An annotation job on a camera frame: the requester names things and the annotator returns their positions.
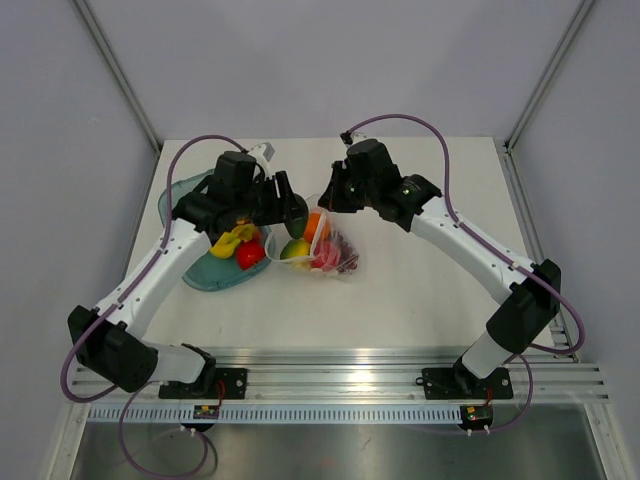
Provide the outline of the dark green avocado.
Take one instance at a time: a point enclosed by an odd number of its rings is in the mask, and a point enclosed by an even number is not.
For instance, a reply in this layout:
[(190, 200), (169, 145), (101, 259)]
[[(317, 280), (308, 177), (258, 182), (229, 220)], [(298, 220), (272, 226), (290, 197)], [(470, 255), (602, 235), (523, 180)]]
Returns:
[(300, 211), (290, 216), (284, 226), (292, 239), (300, 239), (303, 237), (308, 222), (308, 212)]

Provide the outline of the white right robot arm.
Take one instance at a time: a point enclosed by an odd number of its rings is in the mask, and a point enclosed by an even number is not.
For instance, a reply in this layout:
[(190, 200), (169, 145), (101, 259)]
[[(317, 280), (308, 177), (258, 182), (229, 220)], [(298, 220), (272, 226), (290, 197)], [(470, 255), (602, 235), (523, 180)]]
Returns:
[(345, 159), (333, 162), (318, 204), (336, 213), (373, 209), (444, 252), (498, 303), (482, 335), (450, 370), (454, 387), (465, 397), (484, 390), (494, 371), (531, 347), (559, 312), (552, 293), (561, 280), (555, 263), (511, 257), (499, 242), (470, 234), (469, 223), (448, 208), (441, 190), (421, 175), (402, 175), (376, 139), (351, 145)]

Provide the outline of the clear dotted zip bag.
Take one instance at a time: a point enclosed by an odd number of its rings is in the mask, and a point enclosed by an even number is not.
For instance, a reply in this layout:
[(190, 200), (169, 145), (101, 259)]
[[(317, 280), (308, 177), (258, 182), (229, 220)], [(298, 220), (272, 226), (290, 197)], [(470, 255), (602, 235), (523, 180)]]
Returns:
[(271, 227), (264, 242), (267, 258), (283, 268), (314, 276), (354, 275), (360, 267), (360, 253), (338, 214), (318, 205), (319, 197), (306, 198), (309, 216), (300, 238), (293, 238), (283, 225)]

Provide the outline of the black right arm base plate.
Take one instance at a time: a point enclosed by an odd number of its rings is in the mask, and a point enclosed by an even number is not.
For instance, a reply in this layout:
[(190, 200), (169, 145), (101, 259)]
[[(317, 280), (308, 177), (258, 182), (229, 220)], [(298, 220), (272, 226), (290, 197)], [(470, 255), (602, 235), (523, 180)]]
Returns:
[(495, 369), (479, 379), (462, 367), (424, 368), (415, 378), (427, 400), (511, 400), (514, 397), (511, 378), (505, 367)]

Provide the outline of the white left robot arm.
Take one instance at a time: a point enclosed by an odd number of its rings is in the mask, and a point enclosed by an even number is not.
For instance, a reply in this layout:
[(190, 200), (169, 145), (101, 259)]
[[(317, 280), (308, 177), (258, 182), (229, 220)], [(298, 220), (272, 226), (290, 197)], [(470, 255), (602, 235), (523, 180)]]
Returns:
[(214, 390), (216, 361), (210, 354), (143, 337), (174, 286), (238, 222), (303, 232), (306, 203), (285, 172), (272, 170), (272, 155), (269, 143), (226, 151), (193, 190), (167, 202), (164, 233), (148, 254), (95, 307), (78, 306), (69, 315), (72, 358), (129, 393), (151, 382), (178, 383), (195, 398)]

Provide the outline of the dark red grape bunch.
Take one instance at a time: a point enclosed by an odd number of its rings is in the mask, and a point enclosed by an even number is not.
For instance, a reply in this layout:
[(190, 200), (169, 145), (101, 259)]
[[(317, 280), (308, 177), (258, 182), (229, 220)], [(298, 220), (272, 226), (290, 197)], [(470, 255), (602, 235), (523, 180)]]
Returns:
[(339, 274), (353, 274), (358, 269), (359, 253), (352, 242), (344, 235), (339, 234), (337, 245), (340, 249), (340, 259), (336, 270)]

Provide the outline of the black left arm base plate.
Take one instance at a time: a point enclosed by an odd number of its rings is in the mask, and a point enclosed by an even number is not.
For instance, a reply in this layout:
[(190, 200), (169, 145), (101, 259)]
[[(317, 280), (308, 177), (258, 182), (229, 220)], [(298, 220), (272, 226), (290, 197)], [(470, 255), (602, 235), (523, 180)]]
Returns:
[(249, 371), (245, 368), (217, 367), (213, 375), (205, 375), (192, 384), (171, 381), (159, 388), (163, 400), (243, 400)]

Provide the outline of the large red apple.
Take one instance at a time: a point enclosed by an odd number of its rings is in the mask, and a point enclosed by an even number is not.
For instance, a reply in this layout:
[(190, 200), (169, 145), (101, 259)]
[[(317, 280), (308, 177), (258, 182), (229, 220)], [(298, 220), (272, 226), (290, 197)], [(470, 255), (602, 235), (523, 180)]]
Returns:
[(337, 267), (340, 259), (338, 245), (331, 241), (321, 241), (316, 245), (311, 267), (322, 271), (330, 271)]

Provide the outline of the orange fruit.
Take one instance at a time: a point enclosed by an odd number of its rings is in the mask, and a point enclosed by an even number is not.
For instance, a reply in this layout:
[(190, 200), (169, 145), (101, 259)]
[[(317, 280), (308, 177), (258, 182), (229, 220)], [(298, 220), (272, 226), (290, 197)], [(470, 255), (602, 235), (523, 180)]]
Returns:
[[(321, 222), (323, 222), (321, 232), (317, 233)], [(308, 243), (312, 243), (315, 238), (325, 240), (330, 233), (331, 224), (328, 215), (318, 211), (311, 212), (304, 230), (303, 239)]]

